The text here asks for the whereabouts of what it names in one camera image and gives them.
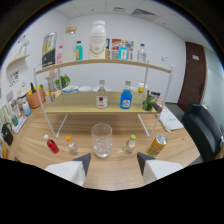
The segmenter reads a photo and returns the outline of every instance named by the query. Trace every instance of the jar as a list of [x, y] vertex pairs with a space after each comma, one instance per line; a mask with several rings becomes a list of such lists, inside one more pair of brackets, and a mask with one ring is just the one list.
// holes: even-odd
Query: jar
[[105, 22], [102, 20], [93, 22], [89, 40], [89, 59], [105, 59], [106, 30], [104, 26]]
[[76, 26], [69, 26], [65, 29], [62, 62], [76, 61]]

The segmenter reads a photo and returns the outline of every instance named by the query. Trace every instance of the door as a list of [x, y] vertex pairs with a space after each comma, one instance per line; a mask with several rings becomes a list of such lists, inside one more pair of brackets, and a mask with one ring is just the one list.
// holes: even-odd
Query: door
[[183, 111], [186, 111], [190, 102], [201, 102], [206, 77], [204, 48], [201, 45], [186, 42], [186, 60], [184, 82], [177, 102]]

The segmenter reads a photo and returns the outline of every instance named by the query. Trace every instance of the wall shelf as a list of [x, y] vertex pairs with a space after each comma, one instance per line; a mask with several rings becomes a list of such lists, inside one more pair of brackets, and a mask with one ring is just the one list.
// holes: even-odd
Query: wall shelf
[[19, 57], [19, 58], [16, 58], [16, 59], [12, 60], [11, 62], [9, 62], [7, 68], [8, 68], [10, 65], [12, 65], [12, 64], [14, 64], [14, 63], [16, 63], [16, 62], [18, 62], [18, 61], [22, 61], [23, 59], [25, 59], [25, 58], [28, 57], [28, 56], [30, 56], [30, 54], [26, 54], [26, 55], [24, 55], [24, 56], [21, 56], [21, 57]]
[[50, 65], [50, 66], [44, 67], [42, 70], [37, 71], [36, 74], [38, 75], [40, 73], [43, 73], [52, 69], [62, 68], [62, 67], [67, 67], [72, 65], [85, 65], [85, 64], [96, 64], [96, 63], [134, 65], [134, 66], [152, 68], [152, 69], [156, 69], [166, 73], [170, 73], [169, 69], [161, 68], [161, 67], [146, 64], [146, 63], [136, 62], [136, 61], [112, 60], [112, 59], [91, 59], [91, 60], [67, 62], [67, 63], [58, 64], [58, 65]]
[[130, 109], [120, 108], [121, 92], [108, 92], [108, 105], [104, 109], [96, 107], [96, 93], [95, 92], [73, 92], [61, 93], [46, 109], [46, 113], [154, 113], [156, 110], [152, 108], [151, 111], [145, 111], [141, 108], [143, 95], [141, 93], [132, 93], [132, 102]]

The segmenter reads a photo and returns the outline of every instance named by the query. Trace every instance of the glass cup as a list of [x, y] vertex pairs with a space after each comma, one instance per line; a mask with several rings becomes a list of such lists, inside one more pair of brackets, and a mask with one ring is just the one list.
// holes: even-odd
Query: glass cup
[[92, 144], [93, 150], [98, 157], [108, 157], [112, 151], [112, 128], [103, 123], [93, 126]]

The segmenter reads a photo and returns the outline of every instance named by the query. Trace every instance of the ceiling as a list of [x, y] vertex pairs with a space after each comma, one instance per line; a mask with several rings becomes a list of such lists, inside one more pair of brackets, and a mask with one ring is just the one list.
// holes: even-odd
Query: ceiling
[[91, 14], [121, 14], [156, 23], [184, 41], [197, 43], [213, 51], [197, 28], [178, 12], [152, 0], [73, 0], [54, 10], [70, 19]]

